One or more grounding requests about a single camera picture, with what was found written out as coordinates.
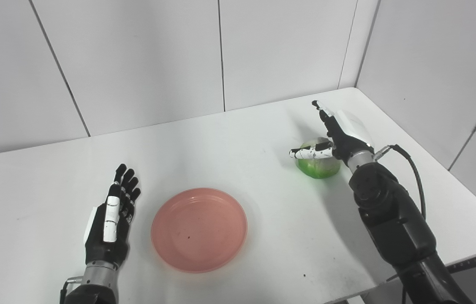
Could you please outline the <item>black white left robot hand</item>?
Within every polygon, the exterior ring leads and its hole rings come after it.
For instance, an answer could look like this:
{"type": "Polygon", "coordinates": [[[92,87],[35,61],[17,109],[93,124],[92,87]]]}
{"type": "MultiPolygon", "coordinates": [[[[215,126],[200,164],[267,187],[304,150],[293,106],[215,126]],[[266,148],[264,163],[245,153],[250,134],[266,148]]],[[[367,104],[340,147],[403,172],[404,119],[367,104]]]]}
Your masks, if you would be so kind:
{"type": "Polygon", "coordinates": [[[84,242],[86,264],[105,261],[119,268],[128,257],[128,236],[141,194],[138,182],[132,168],[118,166],[105,201],[92,214],[84,242]]]}

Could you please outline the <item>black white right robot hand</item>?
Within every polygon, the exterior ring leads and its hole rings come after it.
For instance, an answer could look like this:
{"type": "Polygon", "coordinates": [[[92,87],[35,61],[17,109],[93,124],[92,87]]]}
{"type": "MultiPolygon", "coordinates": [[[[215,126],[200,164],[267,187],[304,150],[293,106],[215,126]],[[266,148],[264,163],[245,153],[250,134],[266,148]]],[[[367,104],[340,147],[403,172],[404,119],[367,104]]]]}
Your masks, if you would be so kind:
{"type": "Polygon", "coordinates": [[[373,142],[360,119],[344,110],[331,111],[318,100],[313,100],[312,105],[327,129],[328,140],[291,149],[290,157],[305,160],[336,158],[352,171],[374,161],[373,142]]]}

